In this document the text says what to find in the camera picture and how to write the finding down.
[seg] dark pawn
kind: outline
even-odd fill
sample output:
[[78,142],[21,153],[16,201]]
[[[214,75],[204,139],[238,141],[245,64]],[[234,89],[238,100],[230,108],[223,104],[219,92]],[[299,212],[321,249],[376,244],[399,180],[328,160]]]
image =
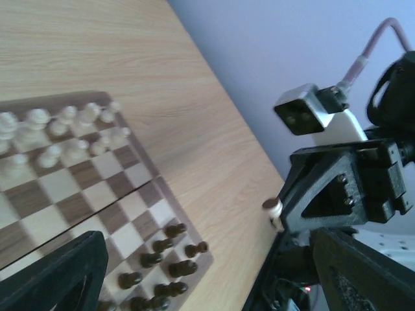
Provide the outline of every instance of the dark pawn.
[[112,301],[98,301],[97,311],[115,311],[117,305]]
[[186,232],[187,226],[185,224],[170,225],[164,229],[164,233],[168,238],[175,238],[176,236]]
[[188,289],[187,284],[183,282],[172,282],[169,285],[159,284],[154,288],[154,295],[176,297],[184,294]]
[[192,260],[169,264],[169,273],[172,277],[184,277],[185,275],[194,274],[197,271],[197,263]]
[[199,253],[206,253],[207,251],[209,251],[209,244],[204,241],[197,245],[188,245],[184,248],[184,252],[189,258],[193,258]]
[[166,249],[173,247],[173,241],[171,238],[165,240],[155,241],[153,243],[153,250],[156,253],[163,253]]
[[131,311],[164,311],[170,306],[170,299],[166,297],[153,297],[148,300],[134,297],[130,300]]
[[140,258],[141,265],[143,266],[143,268],[151,268],[155,264],[161,263],[162,260],[163,260],[163,257],[158,253],[141,254],[141,258]]
[[139,284],[143,280],[143,276],[139,272],[122,273],[118,276],[118,285],[124,290],[127,290],[134,285]]

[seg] table surface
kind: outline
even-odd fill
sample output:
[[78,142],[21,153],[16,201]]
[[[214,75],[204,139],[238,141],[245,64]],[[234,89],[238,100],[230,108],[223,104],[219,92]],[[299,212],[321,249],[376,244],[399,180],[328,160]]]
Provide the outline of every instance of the table surface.
[[3,1],[1,100],[107,91],[215,261],[182,310],[240,310],[282,180],[163,0]]

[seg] held chess piece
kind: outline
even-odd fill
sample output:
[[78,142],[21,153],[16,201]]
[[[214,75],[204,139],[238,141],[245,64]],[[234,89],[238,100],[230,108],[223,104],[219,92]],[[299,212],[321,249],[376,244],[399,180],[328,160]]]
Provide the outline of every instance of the held chess piece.
[[107,136],[101,136],[97,141],[91,145],[91,153],[95,156],[105,153],[108,145],[110,144],[110,139]]
[[97,311],[116,311],[117,305],[112,301],[98,301]]
[[172,277],[184,277],[194,274],[197,271],[197,263],[192,260],[185,260],[175,264],[169,264],[169,273]]
[[209,244],[204,241],[197,245],[188,245],[184,248],[184,252],[189,258],[193,258],[199,253],[206,253],[207,251],[209,251]]
[[76,124],[81,128],[92,125],[101,112],[101,107],[94,102],[86,104],[85,108],[79,113]]
[[39,133],[50,121],[51,115],[44,109],[32,109],[19,127],[16,141],[21,143],[33,143],[39,139]]
[[164,233],[168,238],[175,238],[187,231],[185,224],[170,225],[164,229]]
[[77,116],[77,111],[75,106],[67,106],[62,109],[56,120],[53,121],[49,127],[51,133],[55,136],[65,134],[69,129],[69,125],[72,124]]
[[38,165],[43,168],[54,167],[59,161],[62,149],[59,146],[49,146],[44,153],[38,157]]
[[156,253],[163,253],[166,249],[173,247],[173,241],[171,238],[166,238],[165,240],[155,241],[152,246]]
[[106,109],[101,112],[99,118],[102,122],[111,123],[115,119],[115,114],[121,110],[121,105],[118,102],[110,102]]
[[161,263],[163,260],[163,257],[159,253],[153,253],[153,254],[141,254],[140,262],[143,268],[151,268],[156,264]]
[[186,283],[172,282],[169,285],[159,284],[154,287],[154,295],[165,297],[176,297],[186,293],[189,289]]
[[111,134],[111,143],[114,146],[120,146],[130,134],[131,130],[129,128],[114,128]]
[[134,297],[130,300],[131,311],[164,311],[170,306],[170,299],[166,297],[153,297],[148,300],[142,297]]
[[118,285],[120,288],[127,290],[139,284],[142,280],[143,276],[139,272],[122,273],[118,276]]
[[10,140],[18,129],[18,118],[11,112],[0,113],[0,154],[5,154],[10,148]]
[[16,178],[21,175],[29,157],[25,154],[15,154],[7,159],[3,167],[3,173],[9,178]]
[[84,152],[88,149],[89,143],[87,141],[74,140],[71,146],[66,150],[66,156],[72,160],[77,160],[82,157]]

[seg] light blue wall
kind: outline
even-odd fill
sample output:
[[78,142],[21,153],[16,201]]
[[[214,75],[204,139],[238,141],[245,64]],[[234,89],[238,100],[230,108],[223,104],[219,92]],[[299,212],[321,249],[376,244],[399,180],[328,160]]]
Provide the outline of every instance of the light blue wall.
[[[273,113],[284,91],[307,82],[336,84],[386,17],[399,19],[415,47],[413,0],[169,2],[283,177],[289,155],[312,145],[310,137],[293,136]],[[388,30],[351,90],[351,110],[362,125],[369,125],[365,106],[377,79],[402,52]],[[372,228],[408,233],[414,220],[412,211]]]

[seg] white chess piece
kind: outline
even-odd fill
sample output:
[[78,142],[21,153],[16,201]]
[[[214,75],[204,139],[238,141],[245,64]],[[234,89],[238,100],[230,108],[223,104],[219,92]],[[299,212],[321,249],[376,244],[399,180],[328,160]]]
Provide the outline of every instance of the white chess piece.
[[69,125],[72,124],[74,118],[77,116],[77,108],[74,106],[65,107],[52,122],[49,129],[51,133],[56,136],[61,136],[66,133]]
[[106,151],[109,144],[110,139],[107,136],[102,136],[91,145],[91,153],[99,156]]
[[114,146],[119,146],[125,142],[125,139],[130,136],[131,130],[129,128],[116,128],[111,135],[111,143]]
[[0,113],[0,154],[5,154],[10,148],[10,140],[16,134],[18,123],[18,118],[13,113]]
[[69,149],[66,151],[66,155],[72,160],[80,159],[84,152],[88,149],[88,146],[89,143],[87,141],[73,141]]
[[115,119],[115,114],[121,110],[121,105],[118,102],[110,102],[107,108],[101,112],[99,116],[102,122],[111,123]]
[[81,128],[86,128],[93,124],[97,120],[101,112],[101,107],[94,102],[90,102],[85,108],[79,113],[76,124]]
[[59,161],[61,154],[62,149],[59,146],[49,146],[44,153],[38,156],[38,164],[43,168],[54,167]]
[[27,113],[25,122],[19,127],[16,140],[21,143],[33,143],[39,139],[39,133],[50,121],[51,115],[44,109],[32,109]]
[[22,173],[28,160],[29,157],[25,154],[15,154],[7,159],[3,172],[9,178],[16,178]]

